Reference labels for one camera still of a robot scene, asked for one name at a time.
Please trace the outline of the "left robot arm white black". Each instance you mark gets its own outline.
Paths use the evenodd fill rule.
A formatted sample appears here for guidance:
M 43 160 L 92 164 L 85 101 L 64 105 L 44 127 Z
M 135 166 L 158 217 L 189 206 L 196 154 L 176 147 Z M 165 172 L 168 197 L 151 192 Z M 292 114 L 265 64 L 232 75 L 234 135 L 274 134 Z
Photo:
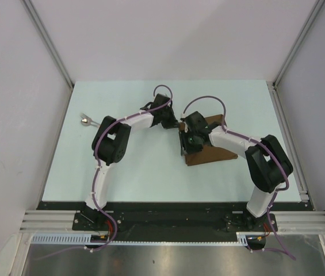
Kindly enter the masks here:
M 106 216 L 102 210 L 107 203 L 109 173 L 124 157 L 131 133 L 158 124 L 164 129 L 178 126 L 172 96 L 154 94 L 154 100 L 135 114 L 119 119 L 106 116 L 103 119 L 91 145 L 97 162 L 91 192 L 81 209 L 81 216 L 91 229 L 98 230 L 104 226 Z

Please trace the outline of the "brown cloth napkin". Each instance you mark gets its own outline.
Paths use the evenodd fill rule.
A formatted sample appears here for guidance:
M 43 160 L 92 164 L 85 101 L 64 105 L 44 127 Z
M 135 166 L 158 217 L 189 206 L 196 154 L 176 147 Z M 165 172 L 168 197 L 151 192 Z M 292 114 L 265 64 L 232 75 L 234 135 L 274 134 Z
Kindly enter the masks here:
M 223 115 L 218 114 L 214 116 L 204 117 L 209 124 L 216 121 L 219 123 L 219 126 L 222 123 Z M 181 155 L 185 158 L 185 164 L 187 166 L 196 166 L 199 164 L 206 164 L 224 160 L 232 160 L 238 157 L 237 154 L 220 147 L 207 146 L 203 147 L 201 152 L 190 154 L 190 155 Z

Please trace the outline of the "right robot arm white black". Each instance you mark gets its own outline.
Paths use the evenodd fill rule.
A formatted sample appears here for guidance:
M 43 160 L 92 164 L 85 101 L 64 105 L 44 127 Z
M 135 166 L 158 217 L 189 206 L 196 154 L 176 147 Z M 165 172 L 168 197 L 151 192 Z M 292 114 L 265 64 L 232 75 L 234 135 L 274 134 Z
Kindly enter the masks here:
M 253 138 L 230 130 L 224 122 L 208 123 L 199 112 L 182 115 L 179 131 L 181 154 L 201 152 L 205 146 L 223 148 L 244 158 L 254 189 L 243 212 L 244 226 L 256 231 L 273 206 L 279 191 L 289 189 L 293 166 L 278 139 L 267 135 Z

